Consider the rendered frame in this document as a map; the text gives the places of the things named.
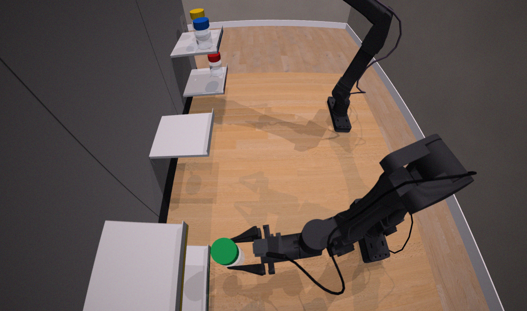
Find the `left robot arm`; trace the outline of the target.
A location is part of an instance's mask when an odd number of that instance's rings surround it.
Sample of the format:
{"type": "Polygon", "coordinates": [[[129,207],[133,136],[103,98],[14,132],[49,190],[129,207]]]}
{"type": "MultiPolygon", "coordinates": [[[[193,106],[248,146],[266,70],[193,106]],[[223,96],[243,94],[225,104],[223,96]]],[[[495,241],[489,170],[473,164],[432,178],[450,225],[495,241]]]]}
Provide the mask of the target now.
{"type": "Polygon", "coordinates": [[[326,220],[310,220],[296,234],[298,242],[293,247],[298,248],[299,259],[321,256],[325,248],[330,255],[329,245],[339,257],[354,251],[353,244],[361,239],[369,261],[389,258],[385,236],[397,232],[396,225],[404,221],[407,212],[415,214],[474,181],[469,175],[396,187],[405,181],[468,173],[438,134],[395,150],[379,163],[384,172],[369,193],[354,200],[354,206],[326,220]]]}

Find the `white bottle with yellow cap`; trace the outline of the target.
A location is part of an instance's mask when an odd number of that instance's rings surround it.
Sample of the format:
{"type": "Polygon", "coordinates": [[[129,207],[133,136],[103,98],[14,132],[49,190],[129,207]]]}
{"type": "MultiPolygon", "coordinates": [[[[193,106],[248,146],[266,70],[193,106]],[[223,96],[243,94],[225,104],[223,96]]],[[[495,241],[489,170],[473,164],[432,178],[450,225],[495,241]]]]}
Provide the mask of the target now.
{"type": "MultiPolygon", "coordinates": [[[[190,13],[192,22],[196,18],[200,18],[200,17],[205,16],[204,9],[194,9],[194,10],[191,10],[189,13],[190,13]]],[[[194,29],[193,23],[192,23],[192,28],[193,28],[194,36],[196,36],[196,30],[194,29]]]]}

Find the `clear bottle with blue cap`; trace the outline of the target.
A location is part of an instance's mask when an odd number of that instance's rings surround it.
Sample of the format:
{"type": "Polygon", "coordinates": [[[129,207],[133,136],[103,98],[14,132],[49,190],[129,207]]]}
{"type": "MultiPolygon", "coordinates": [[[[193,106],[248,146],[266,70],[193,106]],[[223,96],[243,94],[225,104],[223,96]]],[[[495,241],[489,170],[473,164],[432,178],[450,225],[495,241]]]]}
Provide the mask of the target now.
{"type": "Polygon", "coordinates": [[[213,46],[209,20],[207,17],[200,17],[193,20],[196,29],[196,42],[200,50],[207,50],[213,46]]]}

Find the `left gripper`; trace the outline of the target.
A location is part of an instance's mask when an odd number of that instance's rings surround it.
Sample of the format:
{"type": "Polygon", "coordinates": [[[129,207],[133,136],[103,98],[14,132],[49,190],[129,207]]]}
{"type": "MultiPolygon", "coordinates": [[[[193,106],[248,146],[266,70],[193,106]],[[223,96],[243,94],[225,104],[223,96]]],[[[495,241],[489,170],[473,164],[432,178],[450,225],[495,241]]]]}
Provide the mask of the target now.
{"type": "MultiPolygon", "coordinates": [[[[270,234],[269,225],[263,225],[265,239],[267,238],[268,242],[268,252],[285,254],[289,259],[298,260],[299,259],[299,250],[298,248],[293,247],[293,243],[298,242],[296,234],[290,235],[281,235],[281,233],[276,233],[276,236],[270,234]]],[[[253,242],[255,239],[262,239],[261,228],[253,226],[248,229],[243,234],[240,234],[231,240],[234,243],[242,242],[253,242]],[[246,238],[246,239],[245,239],[246,238]]],[[[268,273],[275,274],[275,263],[285,262],[287,259],[276,259],[272,257],[261,257],[260,264],[246,264],[241,266],[232,266],[227,267],[230,270],[244,270],[249,273],[258,274],[263,276],[265,273],[265,263],[268,263],[268,273]]]]}

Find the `clear glass bottle with red cap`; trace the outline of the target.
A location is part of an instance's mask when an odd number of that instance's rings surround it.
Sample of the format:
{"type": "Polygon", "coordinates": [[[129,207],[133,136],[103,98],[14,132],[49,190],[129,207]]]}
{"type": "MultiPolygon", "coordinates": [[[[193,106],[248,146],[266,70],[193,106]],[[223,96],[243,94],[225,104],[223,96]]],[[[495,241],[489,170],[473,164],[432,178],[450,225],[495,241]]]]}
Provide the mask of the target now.
{"type": "Polygon", "coordinates": [[[223,74],[220,52],[218,54],[208,54],[211,76],[218,77],[223,74]]]}

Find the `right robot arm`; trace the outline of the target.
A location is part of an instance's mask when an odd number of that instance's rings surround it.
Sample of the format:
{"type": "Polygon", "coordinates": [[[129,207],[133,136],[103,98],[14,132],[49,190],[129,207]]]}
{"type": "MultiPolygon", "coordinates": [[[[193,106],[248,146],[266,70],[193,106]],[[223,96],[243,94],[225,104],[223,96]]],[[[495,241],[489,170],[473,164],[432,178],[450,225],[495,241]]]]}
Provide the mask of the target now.
{"type": "Polygon", "coordinates": [[[389,33],[388,28],[390,28],[390,23],[393,19],[393,13],[376,0],[343,1],[364,15],[372,23],[371,29],[362,42],[362,46],[345,71],[344,76],[339,79],[334,90],[332,90],[332,97],[329,96],[327,99],[334,119],[335,128],[338,130],[351,130],[352,126],[347,114],[347,109],[350,105],[350,92],[369,62],[384,46],[389,33]]]}

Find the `white bottle with green cap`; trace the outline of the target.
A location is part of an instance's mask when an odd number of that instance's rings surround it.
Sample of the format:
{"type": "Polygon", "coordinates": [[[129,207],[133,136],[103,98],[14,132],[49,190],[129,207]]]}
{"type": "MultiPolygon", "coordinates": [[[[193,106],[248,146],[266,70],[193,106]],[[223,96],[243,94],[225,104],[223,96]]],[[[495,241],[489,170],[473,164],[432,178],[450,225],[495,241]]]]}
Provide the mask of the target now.
{"type": "Polygon", "coordinates": [[[224,267],[240,266],[245,258],[243,250],[229,238],[217,239],[211,246],[211,256],[224,267]]]}

